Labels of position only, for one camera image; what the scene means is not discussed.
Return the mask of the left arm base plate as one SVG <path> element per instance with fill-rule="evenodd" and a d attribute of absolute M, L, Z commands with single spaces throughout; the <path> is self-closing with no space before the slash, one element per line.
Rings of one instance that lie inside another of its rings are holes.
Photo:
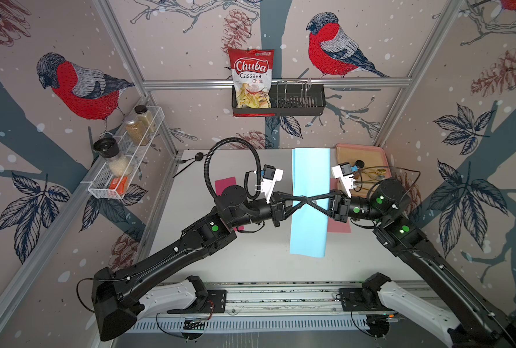
<path fill-rule="evenodd" d="M 206 295 L 200 294 L 186 310 L 189 313 L 224 313 L 227 303 L 227 290 L 212 289 Z"/>

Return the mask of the light blue paper sheet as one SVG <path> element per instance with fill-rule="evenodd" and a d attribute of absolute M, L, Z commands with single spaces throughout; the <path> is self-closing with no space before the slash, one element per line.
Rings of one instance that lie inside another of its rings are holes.
<path fill-rule="evenodd" d="M 293 150 L 293 195 L 314 197 L 330 191 L 330 149 Z M 291 216 L 290 253 L 311 258 L 325 256 L 329 218 L 305 204 Z"/>

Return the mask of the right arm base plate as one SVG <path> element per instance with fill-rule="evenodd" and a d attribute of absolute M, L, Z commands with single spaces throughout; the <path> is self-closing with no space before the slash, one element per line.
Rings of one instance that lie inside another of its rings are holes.
<path fill-rule="evenodd" d="M 370 289 L 340 288 L 337 298 L 340 300 L 344 312 L 371 312 L 392 315 L 395 313 L 385 307 L 378 293 Z"/>

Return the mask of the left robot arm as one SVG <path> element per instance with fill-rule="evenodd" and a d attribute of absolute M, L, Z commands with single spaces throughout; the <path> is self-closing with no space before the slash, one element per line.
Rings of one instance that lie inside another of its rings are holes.
<path fill-rule="evenodd" d="M 266 220 L 279 226 L 306 204 L 321 211 L 317 201 L 327 197 L 276 191 L 270 200 L 250 201 L 243 187 L 227 187 L 214 198 L 211 212 L 185 228 L 171 245 L 128 268 L 117 272 L 103 268 L 94 275 L 91 299 L 101 341 L 131 329 L 145 308 L 144 295 L 183 268 L 225 248 L 236 239 L 238 227 Z"/>

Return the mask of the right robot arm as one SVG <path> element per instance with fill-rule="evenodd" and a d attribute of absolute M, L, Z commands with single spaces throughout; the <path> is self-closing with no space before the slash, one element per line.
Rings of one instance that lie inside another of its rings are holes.
<path fill-rule="evenodd" d="M 304 204 L 333 220 L 371 221 L 376 239 L 435 291 L 449 313 L 439 313 L 402 294 L 388 277 L 378 273 L 366 284 L 374 288 L 384 307 L 423 326 L 448 347 L 516 347 L 516 316 L 505 314 L 466 283 L 403 214 L 410 198 L 401 183 L 385 179 L 373 189 L 366 198 L 333 190 L 307 198 Z"/>

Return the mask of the magenta paper sheet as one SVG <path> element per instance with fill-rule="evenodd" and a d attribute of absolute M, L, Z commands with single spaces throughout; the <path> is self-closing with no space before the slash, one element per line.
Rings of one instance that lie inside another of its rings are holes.
<path fill-rule="evenodd" d="M 241 231 L 238 219 L 243 215 L 241 208 L 247 202 L 243 187 L 237 185 L 236 178 L 215 181 L 217 198 L 214 200 L 221 219 L 234 231 Z"/>

